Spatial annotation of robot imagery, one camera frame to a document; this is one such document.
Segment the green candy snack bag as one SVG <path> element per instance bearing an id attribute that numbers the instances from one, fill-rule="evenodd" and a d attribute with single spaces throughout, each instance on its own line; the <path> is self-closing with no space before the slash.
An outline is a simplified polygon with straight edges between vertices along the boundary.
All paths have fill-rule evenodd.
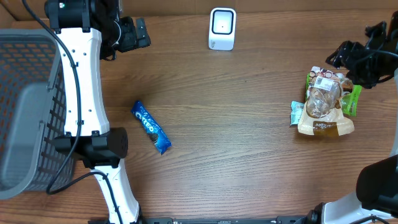
<path id="1" fill-rule="evenodd" d="M 358 100 L 361 94 L 362 88 L 359 85 L 353 85 L 350 80 L 345 78 L 341 73 L 333 73 L 331 71 L 320 71 L 314 72 L 311 71 L 307 74 L 306 79 L 306 93 L 305 93 L 305 101 L 308 101 L 310 98 L 310 92 L 315 86 L 315 82 L 317 78 L 329 78 L 329 79 L 340 79 L 343 77 L 343 91 L 342 91 L 342 99 L 341 99 L 341 108 L 344 114 L 348 116 L 357 116 L 357 107 Z"/>

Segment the beige nut snack bag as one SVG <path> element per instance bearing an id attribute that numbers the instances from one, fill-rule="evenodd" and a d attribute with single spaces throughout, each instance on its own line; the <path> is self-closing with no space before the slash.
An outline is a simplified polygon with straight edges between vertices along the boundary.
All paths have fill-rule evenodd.
<path id="1" fill-rule="evenodd" d="M 354 90 L 342 73 L 312 67 L 298 131 L 311 136 L 342 136 L 354 131 L 352 120 L 343 114 L 343 98 Z"/>

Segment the mint green snack pack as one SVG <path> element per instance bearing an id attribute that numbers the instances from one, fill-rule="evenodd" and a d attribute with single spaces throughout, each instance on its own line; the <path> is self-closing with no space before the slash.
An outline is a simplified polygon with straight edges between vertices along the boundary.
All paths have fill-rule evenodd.
<path id="1" fill-rule="evenodd" d="M 304 104 L 298 101 L 291 102 L 291 114 L 290 114 L 290 125 L 298 125 L 302 112 L 304 109 Z"/>

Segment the blue Oreo cookie pack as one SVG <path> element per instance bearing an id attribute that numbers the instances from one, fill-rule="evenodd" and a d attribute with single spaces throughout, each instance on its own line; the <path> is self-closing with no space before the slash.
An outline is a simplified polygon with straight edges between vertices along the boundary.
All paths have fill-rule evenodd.
<path id="1" fill-rule="evenodd" d="M 168 148 L 172 146 L 170 139 L 164 133 L 157 121 L 146 110 L 141 101 L 137 100 L 131 109 L 133 116 L 141 123 L 146 134 L 156 147 L 156 149 L 164 154 Z"/>

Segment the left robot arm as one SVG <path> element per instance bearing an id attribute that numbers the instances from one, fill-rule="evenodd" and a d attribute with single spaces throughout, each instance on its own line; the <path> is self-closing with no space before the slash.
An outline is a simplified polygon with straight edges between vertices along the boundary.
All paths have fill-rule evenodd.
<path id="1" fill-rule="evenodd" d="M 47 1 L 45 13 L 62 57 L 64 134 L 57 152 L 82 161 L 98 181 L 107 223 L 140 223 L 141 209 L 126 173 L 127 131 L 111 128 L 101 89 L 100 61 L 151 44 L 144 18 L 121 17 L 119 1 Z"/>

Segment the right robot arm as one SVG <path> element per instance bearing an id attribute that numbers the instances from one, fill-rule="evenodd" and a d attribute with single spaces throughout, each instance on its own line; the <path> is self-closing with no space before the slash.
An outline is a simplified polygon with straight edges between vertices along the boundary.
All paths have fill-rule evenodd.
<path id="1" fill-rule="evenodd" d="M 306 96 L 298 131 L 310 136 L 338 137 L 352 133 L 348 118 L 361 88 L 397 79 L 397 14 L 365 28 L 368 41 L 344 41 L 326 63 L 344 67 L 346 75 L 313 67 L 306 78 Z M 337 201 L 320 203 L 295 223 L 387 223 L 397 217 L 397 146 L 390 157 L 365 167 L 356 190 Z"/>

